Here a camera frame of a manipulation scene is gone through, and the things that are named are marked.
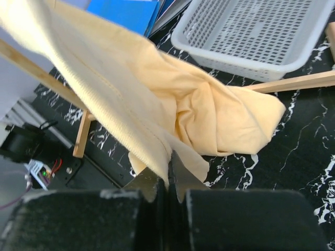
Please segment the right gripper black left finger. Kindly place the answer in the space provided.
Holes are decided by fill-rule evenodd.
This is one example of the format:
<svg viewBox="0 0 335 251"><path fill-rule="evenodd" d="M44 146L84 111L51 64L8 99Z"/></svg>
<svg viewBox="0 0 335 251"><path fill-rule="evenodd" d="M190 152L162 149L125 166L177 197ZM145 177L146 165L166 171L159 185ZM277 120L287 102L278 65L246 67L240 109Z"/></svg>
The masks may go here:
<svg viewBox="0 0 335 251"><path fill-rule="evenodd" d="M25 195L1 250L162 250L164 193L163 180L145 169L122 189Z"/></svg>

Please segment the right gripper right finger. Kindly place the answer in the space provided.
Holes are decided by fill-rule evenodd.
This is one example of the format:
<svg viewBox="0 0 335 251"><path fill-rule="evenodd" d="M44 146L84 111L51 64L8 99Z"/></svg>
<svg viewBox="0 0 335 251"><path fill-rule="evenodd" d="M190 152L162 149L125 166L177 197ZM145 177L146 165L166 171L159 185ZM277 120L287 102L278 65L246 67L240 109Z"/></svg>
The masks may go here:
<svg viewBox="0 0 335 251"><path fill-rule="evenodd" d="M173 153L170 250L327 250L305 197L292 190L209 189Z"/></svg>

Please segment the beige t shirt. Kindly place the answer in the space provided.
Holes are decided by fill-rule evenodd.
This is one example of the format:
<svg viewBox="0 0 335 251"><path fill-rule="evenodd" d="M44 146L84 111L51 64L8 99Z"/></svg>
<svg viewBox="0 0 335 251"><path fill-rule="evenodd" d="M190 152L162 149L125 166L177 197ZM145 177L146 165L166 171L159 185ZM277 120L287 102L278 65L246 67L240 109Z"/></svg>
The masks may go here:
<svg viewBox="0 0 335 251"><path fill-rule="evenodd" d="M62 1L1 1L1 27L49 59L128 151L136 173L168 178L176 151L200 181L205 155L256 154L286 108L272 95L225 86L148 39Z"/></svg>

